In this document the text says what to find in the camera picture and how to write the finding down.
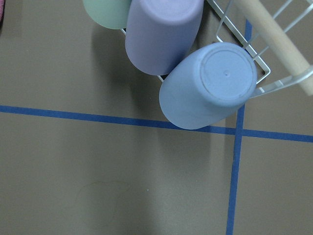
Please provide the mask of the blue plastic cup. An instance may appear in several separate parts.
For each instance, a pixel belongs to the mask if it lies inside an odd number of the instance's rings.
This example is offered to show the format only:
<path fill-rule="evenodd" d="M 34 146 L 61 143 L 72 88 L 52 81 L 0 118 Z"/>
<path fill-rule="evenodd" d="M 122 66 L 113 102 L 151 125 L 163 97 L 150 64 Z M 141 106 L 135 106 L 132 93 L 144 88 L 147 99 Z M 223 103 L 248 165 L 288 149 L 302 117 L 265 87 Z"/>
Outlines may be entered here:
<path fill-rule="evenodd" d="M 242 107 L 256 88 L 252 57 L 232 43 L 213 43 L 181 61 L 163 81 L 159 104 L 175 126 L 194 130 Z"/>

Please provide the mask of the purple plastic cup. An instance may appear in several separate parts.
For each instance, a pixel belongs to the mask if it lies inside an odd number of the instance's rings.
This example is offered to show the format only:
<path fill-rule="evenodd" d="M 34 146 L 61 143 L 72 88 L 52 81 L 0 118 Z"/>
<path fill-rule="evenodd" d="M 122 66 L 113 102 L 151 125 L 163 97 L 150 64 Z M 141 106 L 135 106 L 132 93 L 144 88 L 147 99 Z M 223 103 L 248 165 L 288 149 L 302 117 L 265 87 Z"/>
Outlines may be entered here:
<path fill-rule="evenodd" d="M 169 74 L 191 48 L 203 7 L 202 0 L 132 1 L 125 40 L 131 63 L 146 74 Z"/>

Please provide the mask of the green plastic cup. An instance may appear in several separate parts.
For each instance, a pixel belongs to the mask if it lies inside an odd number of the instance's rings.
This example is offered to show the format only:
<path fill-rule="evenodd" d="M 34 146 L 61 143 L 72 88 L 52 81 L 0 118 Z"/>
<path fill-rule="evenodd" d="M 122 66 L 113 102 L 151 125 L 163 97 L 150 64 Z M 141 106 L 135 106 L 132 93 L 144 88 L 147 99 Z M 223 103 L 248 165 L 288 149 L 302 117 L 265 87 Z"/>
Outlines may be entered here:
<path fill-rule="evenodd" d="M 108 29 L 124 29 L 131 2 L 131 0 L 83 0 L 83 6 L 97 24 Z"/>

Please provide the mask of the pink folded cloth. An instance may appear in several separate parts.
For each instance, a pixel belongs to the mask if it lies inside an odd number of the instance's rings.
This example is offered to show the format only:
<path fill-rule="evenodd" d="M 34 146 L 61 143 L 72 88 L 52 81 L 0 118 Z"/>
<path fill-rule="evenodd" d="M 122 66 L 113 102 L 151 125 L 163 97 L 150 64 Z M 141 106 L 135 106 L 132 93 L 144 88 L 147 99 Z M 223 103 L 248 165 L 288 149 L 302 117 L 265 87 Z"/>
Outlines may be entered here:
<path fill-rule="evenodd" d="M 5 9 L 5 0 L 0 0 L 0 26 L 1 27 L 3 24 L 4 9 Z"/>

